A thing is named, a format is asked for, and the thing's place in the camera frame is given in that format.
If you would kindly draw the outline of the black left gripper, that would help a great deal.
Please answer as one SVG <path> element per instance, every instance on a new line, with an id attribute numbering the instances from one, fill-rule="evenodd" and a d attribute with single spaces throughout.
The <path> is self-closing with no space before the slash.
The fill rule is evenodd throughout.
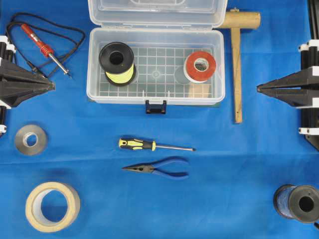
<path id="1" fill-rule="evenodd" d="M 15 108 L 23 101 L 32 97 L 55 90 L 54 83 L 40 74 L 30 72 L 12 63 L 15 46 L 10 44 L 8 37 L 0 36 L 0 76 L 24 83 L 37 83 L 49 85 L 35 89 L 17 88 L 9 86 L 0 87 L 0 135 L 6 133 L 5 117 L 7 109 Z"/>

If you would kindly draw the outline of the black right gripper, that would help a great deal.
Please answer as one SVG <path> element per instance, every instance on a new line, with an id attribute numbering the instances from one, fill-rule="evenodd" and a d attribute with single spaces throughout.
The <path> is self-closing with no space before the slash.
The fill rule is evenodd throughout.
<path id="1" fill-rule="evenodd" d="M 319 41 L 299 47 L 301 71 L 257 86 L 257 92 L 301 109 L 299 134 L 319 148 Z"/>

